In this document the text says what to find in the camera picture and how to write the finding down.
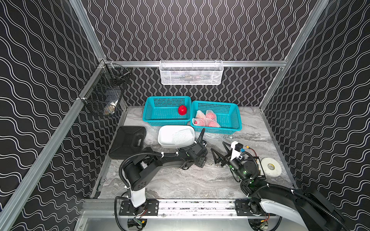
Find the white foam net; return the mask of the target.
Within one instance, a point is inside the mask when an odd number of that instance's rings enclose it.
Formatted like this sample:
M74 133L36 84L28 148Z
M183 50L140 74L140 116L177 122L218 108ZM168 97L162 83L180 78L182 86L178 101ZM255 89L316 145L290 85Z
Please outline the white foam net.
M180 140L180 139L188 140L188 139L192 139L193 138L193 132L190 129L180 130L180 131L178 131L177 133L175 133L173 135L173 138L175 140Z
M172 142L173 144L178 145L178 146L189 146L194 142L194 135L192 139L188 139L188 140L185 140L185 139L175 140L172 137Z

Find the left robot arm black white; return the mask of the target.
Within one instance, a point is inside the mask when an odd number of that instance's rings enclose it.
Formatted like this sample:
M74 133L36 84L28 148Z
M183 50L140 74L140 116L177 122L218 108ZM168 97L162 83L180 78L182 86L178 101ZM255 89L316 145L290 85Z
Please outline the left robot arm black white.
M203 168L207 161L205 129L190 146L178 148L174 153L155 152L150 147L126 158L119 167L119 177L126 186L128 199L134 208L146 203L145 187L165 168L187 170L191 166Z

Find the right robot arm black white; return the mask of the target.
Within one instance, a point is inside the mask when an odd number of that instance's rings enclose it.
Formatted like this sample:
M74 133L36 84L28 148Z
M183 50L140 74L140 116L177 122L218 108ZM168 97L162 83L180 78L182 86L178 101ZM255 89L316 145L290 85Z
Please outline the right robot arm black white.
M214 162L227 166L240 184L249 201L250 213L277 215L294 221L309 231L347 231L342 213L319 191L303 191L283 185L269 183L267 171L276 170L272 161L270 167L263 166L263 160L256 153L250 154L243 144L223 142L225 154L212 148Z

